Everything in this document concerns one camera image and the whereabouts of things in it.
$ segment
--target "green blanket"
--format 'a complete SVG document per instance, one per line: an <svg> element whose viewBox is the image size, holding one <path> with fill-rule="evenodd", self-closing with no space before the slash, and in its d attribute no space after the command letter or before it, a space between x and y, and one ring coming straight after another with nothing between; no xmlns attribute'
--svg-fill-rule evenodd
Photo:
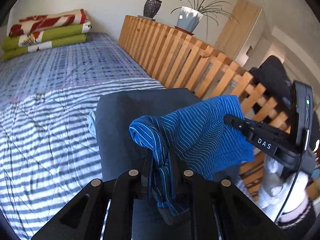
<svg viewBox="0 0 320 240"><path fill-rule="evenodd" d="M82 43L87 41L87 34L78 34L74 35L71 37L66 37L66 38L60 38L60 39L55 39L52 41L46 41L43 43L31 45L31 46L25 46L17 49L12 49L9 51L6 51L2 55L2 60L7 61L9 59L12 59L14 57L18 57L20 55L24 55L30 52L34 51L40 51L43 49L49 49L49 48L55 48L55 47L60 47L60 46L65 46L65 45L71 45L71 44L76 44L76 43Z"/></svg>
<svg viewBox="0 0 320 240"><path fill-rule="evenodd" d="M66 38L81 33L87 33L90 29L91 23L90 21L86 20L84 24L57 27L16 37L6 37L2 42L2 49L4 51L9 51L12 49L39 44L46 41Z"/></svg>

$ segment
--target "ceiling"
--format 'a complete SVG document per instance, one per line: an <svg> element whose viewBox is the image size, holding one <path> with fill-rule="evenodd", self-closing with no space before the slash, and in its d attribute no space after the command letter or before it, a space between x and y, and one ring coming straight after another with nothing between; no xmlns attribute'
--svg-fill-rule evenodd
<svg viewBox="0 0 320 240"><path fill-rule="evenodd" d="M273 32L276 27L289 37L287 41L294 41L295 45L300 47L299 51L304 57L307 55L307 58L313 61L313 67L320 69L320 23L305 0L248 1L263 8L267 22L267 37L271 39L274 37L272 34L279 33ZM281 41L283 35L275 38Z"/></svg>

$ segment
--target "blue striped cloth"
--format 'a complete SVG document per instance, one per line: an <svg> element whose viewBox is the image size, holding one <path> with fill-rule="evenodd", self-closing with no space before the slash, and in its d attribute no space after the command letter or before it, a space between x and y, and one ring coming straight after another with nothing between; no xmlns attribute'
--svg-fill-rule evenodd
<svg viewBox="0 0 320 240"><path fill-rule="evenodd" d="M223 122L225 114L243 118L236 96L219 96L179 109L162 117L143 116L129 131L133 140L153 151L156 162L153 189L158 207L169 207L172 215L188 210L187 203L172 199L168 149L185 160L188 168L212 180L217 171L253 160L253 147L244 136Z"/></svg>

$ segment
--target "white plant pot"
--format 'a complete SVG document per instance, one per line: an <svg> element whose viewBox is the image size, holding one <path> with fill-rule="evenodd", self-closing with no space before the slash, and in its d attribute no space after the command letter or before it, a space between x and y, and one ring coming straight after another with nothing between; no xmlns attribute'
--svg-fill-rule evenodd
<svg viewBox="0 0 320 240"><path fill-rule="evenodd" d="M183 6L179 15L177 27L193 32L202 19L203 14L192 8Z"/></svg>

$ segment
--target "bed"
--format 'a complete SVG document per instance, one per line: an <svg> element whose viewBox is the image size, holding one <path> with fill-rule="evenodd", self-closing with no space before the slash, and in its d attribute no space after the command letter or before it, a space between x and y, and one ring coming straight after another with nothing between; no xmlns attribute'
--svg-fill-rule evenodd
<svg viewBox="0 0 320 240"><path fill-rule="evenodd" d="M275 109L262 84L195 37L126 16L119 44L105 33L89 38L0 64L0 209L21 240L30 239L89 181L102 178L87 121L101 95L164 87L185 87L201 99L233 94L244 114L260 105L253 120L268 116L271 125L290 131L288 117ZM258 153L240 170L253 198L263 157Z"/></svg>
<svg viewBox="0 0 320 240"><path fill-rule="evenodd" d="M87 116L101 95L163 88L105 33L0 63L0 209L30 239L94 178Z"/></svg>

